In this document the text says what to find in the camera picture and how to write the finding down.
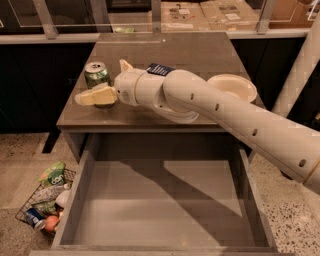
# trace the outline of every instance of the cardboard box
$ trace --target cardboard box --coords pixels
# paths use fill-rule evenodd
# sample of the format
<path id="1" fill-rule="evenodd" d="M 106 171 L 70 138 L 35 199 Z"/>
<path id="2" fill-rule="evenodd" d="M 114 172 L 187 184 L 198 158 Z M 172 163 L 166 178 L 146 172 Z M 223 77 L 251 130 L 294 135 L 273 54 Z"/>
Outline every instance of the cardboard box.
<path id="1" fill-rule="evenodd" d="M 161 29 L 170 31 L 209 31 L 210 26 L 199 3 L 161 2 Z"/>
<path id="2" fill-rule="evenodd" d="M 309 28 L 318 15 L 320 5 L 316 5 L 311 20 L 308 16 L 313 6 L 298 0 L 278 0 L 270 18 L 270 28 Z"/>
<path id="3" fill-rule="evenodd" d="M 245 0 L 211 0 L 200 6 L 212 30 L 255 30 L 259 22 Z"/>

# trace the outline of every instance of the floor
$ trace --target floor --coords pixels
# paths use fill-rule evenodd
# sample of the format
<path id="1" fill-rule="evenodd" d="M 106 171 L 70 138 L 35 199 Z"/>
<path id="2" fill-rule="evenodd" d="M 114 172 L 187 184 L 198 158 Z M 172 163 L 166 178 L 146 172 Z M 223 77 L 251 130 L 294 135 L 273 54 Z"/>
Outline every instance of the floor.
<path id="1" fill-rule="evenodd" d="M 51 153 L 42 149 L 48 137 L 39 134 L 0 134 L 0 255 L 28 255 L 49 249 L 52 237 L 15 219 L 19 208 L 37 188 L 37 177 L 56 161 L 70 170 L 77 163 L 60 135 Z M 257 155 L 251 171 L 264 202 L 278 250 L 301 256 L 320 255 L 320 196 L 285 178 Z"/>

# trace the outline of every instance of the soda can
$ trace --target soda can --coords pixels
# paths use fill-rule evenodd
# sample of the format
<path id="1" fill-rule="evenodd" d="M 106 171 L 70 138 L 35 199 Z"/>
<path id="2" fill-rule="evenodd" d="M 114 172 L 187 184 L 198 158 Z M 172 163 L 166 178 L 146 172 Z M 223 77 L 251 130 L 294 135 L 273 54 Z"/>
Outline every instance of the soda can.
<path id="1" fill-rule="evenodd" d="M 46 225 L 46 220 L 40 215 L 40 213 L 34 209 L 29 208 L 25 212 L 25 220 L 30 224 L 34 229 L 41 230 Z"/>
<path id="2" fill-rule="evenodd" d="M 95 61 L 90 62 L 85 66 L 84 73 L 88 89 L 92 89 L 94 86 L 98 84 L 102 84 L 107 82 L 109 86 L 110 77 L 106 65 L 103 62 Z"/>

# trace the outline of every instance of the green soda can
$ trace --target green soda can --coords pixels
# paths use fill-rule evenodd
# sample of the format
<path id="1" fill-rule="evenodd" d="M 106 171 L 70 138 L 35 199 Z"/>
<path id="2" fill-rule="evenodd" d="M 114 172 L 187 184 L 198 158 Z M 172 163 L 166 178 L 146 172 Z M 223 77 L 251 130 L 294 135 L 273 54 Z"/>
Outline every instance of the green soda can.
<path id="1" fill-rule="evenodd" d="M 107 82 L 109 86 L 110 77 L 106 65 L 103 62 L 90 62 L 85 66 L 84 76 L 86 78 L 88 89 L 92 89 L 98 84 Z"/>

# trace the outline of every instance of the plastic bottle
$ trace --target plastic bottle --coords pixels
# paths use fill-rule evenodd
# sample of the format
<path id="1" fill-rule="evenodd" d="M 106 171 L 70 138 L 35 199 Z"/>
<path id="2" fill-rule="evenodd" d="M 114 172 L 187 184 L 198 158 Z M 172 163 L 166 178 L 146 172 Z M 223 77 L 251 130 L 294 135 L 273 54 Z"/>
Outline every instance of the plastic bottle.
<path id="1" fill-rule="evenodd" d="M 71 185 L 69 183 L 66 183 L 64 185 L 54 185 L 51 187 L 47 187 L 37 191 L 34 194 L 33 199 L 35 200 L 35 203 L 51 201 L 56 199 L 57 196 L 60 195 L 63 191 L 68 190 L 70 188 Z"/>

